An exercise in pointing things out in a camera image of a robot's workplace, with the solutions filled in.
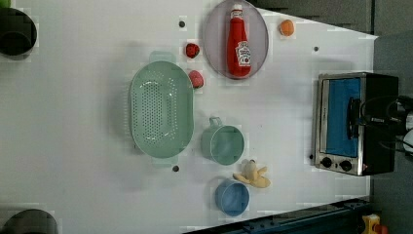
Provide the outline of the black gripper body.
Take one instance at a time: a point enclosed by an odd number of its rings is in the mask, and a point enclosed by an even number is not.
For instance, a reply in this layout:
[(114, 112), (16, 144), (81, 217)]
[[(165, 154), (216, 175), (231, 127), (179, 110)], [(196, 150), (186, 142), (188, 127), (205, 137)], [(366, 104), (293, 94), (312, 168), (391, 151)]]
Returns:
[(406, 133), (406, 109), (401, 97), (371, 97), (359, 103), (357, 124), (388, 136)]

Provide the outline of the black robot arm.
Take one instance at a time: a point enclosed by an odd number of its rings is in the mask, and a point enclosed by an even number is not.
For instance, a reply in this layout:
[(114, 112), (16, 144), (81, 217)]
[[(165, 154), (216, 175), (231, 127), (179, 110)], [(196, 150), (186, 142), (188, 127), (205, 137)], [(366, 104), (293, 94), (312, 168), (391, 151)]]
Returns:
[(377, 143), (392, 152), (412, 155), (412, 98), (373, 97), (360, 106), (360, 123), (383, 139)]

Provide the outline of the black robot base top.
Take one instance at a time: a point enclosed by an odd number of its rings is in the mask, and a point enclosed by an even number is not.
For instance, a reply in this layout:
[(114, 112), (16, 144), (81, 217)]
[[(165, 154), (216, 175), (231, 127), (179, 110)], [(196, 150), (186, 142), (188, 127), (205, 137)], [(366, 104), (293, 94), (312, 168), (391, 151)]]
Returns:
[(37, 28), (32, 18), (14, 8), (0, 10), (0, 52), (19, 56), (30, 51), (37, 41)]

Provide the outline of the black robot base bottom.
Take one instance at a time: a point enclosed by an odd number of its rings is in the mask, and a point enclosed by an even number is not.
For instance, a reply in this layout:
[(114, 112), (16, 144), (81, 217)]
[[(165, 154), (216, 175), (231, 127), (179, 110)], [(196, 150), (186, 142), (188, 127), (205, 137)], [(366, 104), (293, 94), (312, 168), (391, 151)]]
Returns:
[(10, 217), (1, 234), (58, 234), (58, 225), (48, 212), (29, 209)]

